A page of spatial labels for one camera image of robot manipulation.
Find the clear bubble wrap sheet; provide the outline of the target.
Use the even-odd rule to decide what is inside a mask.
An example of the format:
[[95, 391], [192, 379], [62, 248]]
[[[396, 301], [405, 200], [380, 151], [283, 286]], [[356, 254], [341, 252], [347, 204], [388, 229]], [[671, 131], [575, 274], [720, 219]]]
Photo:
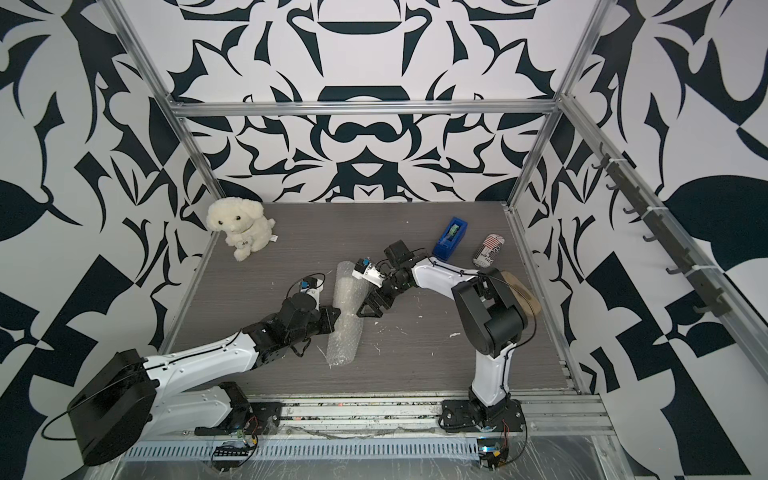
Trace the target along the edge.
[[351, 363], [358, 350], [364, 320], [357, 316], [371, 284], [353, 276], [355, 264], [340, 262], [337, 266], [332, 305], [340, 310], [334, 331], [328, 337], [326, 360], [330, 367]]

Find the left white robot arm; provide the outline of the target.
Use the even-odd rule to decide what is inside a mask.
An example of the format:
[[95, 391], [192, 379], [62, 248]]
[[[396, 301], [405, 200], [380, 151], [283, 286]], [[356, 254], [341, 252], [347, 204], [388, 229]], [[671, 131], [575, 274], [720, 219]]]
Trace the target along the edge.
[[192, 430], [203, 436], [254, 434], [261, 421], [229, 376], [303, 353], [335, 329], [340, 309], [313, 290], [285, 299], [278, 312], [207, 345], [142, 357], [119, 352], [75, 396], [67, 416], [82, 460], [105, 464], [143, 439]]

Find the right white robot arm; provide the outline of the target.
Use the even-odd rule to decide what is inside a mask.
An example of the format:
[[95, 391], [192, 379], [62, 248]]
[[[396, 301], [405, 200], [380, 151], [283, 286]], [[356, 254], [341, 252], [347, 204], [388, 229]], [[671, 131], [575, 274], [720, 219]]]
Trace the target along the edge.
[[454, 301], [466, 338], [476, 351], [469, 405], [480, 421], [498, 417], [510, 403], [510, 361], [528, 325], [526, 312], [496, 268], [463, 269], [411, 250], [397, 241], [385, 250], [380, 270], [359, 259], [353, 277], [373, 286], [357, 311], [360, 318], [380, 318], [407, 290], [430, 290]]

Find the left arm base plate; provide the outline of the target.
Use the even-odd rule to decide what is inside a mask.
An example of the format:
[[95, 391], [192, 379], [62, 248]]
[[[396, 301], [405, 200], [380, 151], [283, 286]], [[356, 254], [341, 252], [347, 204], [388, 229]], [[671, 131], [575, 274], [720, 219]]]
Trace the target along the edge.
[[232, 407], [225, 418], [214, 427], [197, 427], [196, 436], [220, 436], [242, 433], [262, 435], [276, 430], [284, 404], [281, 402], [245, 402]]

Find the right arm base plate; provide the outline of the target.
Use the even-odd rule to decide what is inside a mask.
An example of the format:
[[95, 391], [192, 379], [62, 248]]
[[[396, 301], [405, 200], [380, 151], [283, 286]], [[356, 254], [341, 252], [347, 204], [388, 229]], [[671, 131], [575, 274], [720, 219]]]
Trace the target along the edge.
[[448, 433], [523, 432], [525, 417], [518, 400], [509, 397], [488, 407], [476, 399], [444, 400], [438, 426]]

